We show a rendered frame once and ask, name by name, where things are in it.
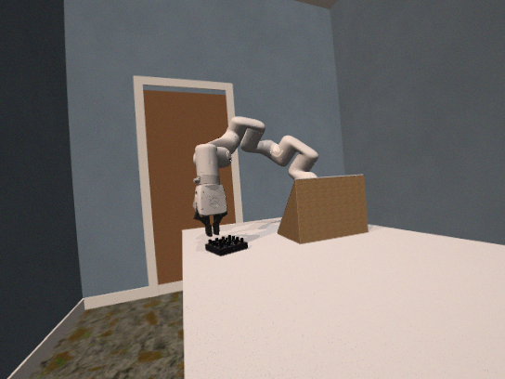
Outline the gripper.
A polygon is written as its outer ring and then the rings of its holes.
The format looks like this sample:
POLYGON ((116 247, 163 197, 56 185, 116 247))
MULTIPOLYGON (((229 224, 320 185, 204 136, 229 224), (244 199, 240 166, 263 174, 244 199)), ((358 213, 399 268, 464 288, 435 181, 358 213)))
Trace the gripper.
POLYGON ((200 184, 196 187, 194 219, 200 220, 205 225, 205 233, 209 237, 213 237, 213 231, 214 235, 219 235, 219 223, 227 215, 227 200, 224 195, 225 191, 220 183, 200 184), (212 215, 214 215, 213 229, 210 225, 212 215))

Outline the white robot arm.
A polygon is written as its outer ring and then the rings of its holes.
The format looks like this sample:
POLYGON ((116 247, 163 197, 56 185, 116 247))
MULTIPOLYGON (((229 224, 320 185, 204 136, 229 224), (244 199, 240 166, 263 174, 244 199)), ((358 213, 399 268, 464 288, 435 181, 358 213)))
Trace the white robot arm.
POLYGON ((194 178, 193 182, 197 185, 220 183, 219 168, 231 164, 231 154, 239 144, 242 150, 263 154, 283 167, 288 165, 297 151, 299 153, 289 168, 290 177, 293 180, 317 177, 309 172, 318 159, 314 150, 291 136, 285 136, 279 144, 272 140, 260 141, 264 132, 265 125, 260 121, 244 117, 232 118, 222 137, 196 147, 193 163, 197 168, 197 178, 194 178))

